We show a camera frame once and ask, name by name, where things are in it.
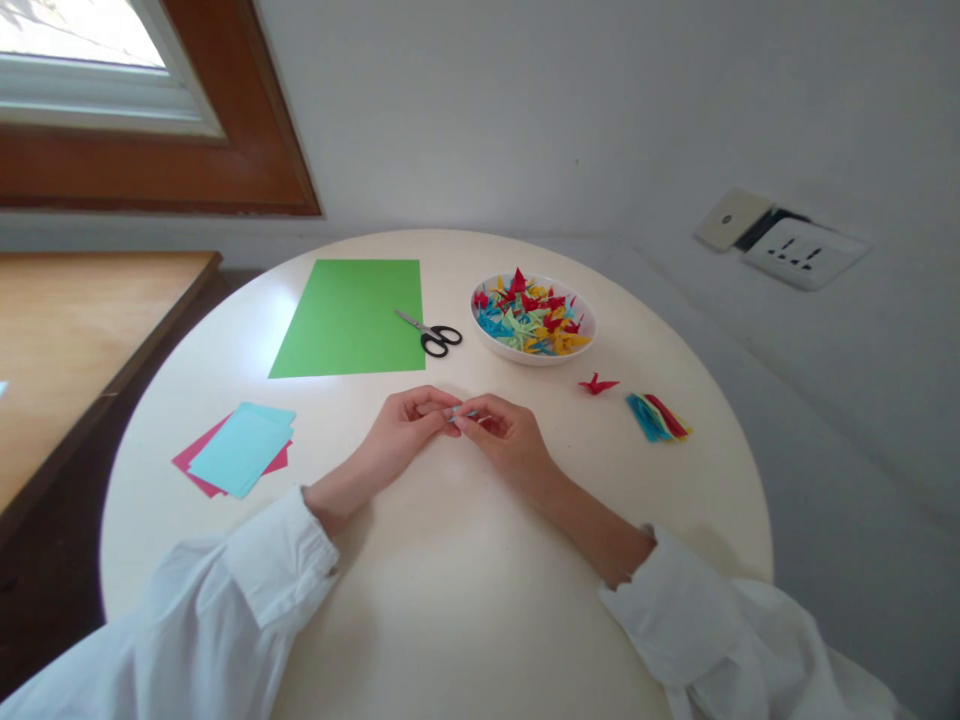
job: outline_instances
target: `white shirt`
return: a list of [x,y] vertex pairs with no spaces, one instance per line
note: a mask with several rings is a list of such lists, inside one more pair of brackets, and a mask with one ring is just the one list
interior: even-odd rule
[[[600,598],[676,720],[909,717],[882,683],[827,648],[788,596],[728,581],[663,528],[652,532],[657,547],[632,581]],[[299,488],[231,535],[180,543],[132,613],[20,688],[0,720],[267,718],[338,558]]]

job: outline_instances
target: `wooden window frame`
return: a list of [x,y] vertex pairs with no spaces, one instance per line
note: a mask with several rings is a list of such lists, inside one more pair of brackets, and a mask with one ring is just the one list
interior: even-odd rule
[[323,216],[252,0],[163,0],[226,139],[0,125],[0,206]]

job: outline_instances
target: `black scissor handle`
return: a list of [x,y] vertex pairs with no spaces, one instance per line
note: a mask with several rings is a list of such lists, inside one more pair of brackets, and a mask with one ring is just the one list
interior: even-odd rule
[[[458,330],[454,330],[451,327],[446,325],[434,325],[430,330],[440,338],[433,337],[427,333],[423,333],[420,336],[420,345],[423,347],[423,350],[430,357],[446,357],[447,353],[450,352],[448,345],[459,345],[463,341],[463,335],[460,334]],[[428,343],[436,345],[441,352],[436,352],[431,349]]]
[[[443,341],[447,345],[459,345],[461,342],[463,342],[463,335],[460,334],[459,330],[454,330],[453,328],[447,327],[446,325],[434,325],[430,329],[433,330],[437,335],[442,337]],[[456,338],[451,337],[450,333],[453,333],[456,336]]]

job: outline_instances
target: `person's right hand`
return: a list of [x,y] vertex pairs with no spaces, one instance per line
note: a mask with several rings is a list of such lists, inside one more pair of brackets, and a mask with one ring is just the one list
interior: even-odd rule
[[[474,411],[476,420],[466,417]],[[528,408],[496,395],[480,395],[457,409],[454,423],[483,451],[500,477],[534,504],[544,502],[551,489],[566,479]]]

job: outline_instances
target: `wall plate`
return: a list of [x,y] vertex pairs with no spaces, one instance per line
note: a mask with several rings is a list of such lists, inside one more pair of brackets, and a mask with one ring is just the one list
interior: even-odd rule
[[734,188],[723,196],[693,235],[721,252],[729,250],[772,208],[771,200]]
[[743,259],[791,285],[817,290],[869,251],[862,240],[799,220],[781,220]]

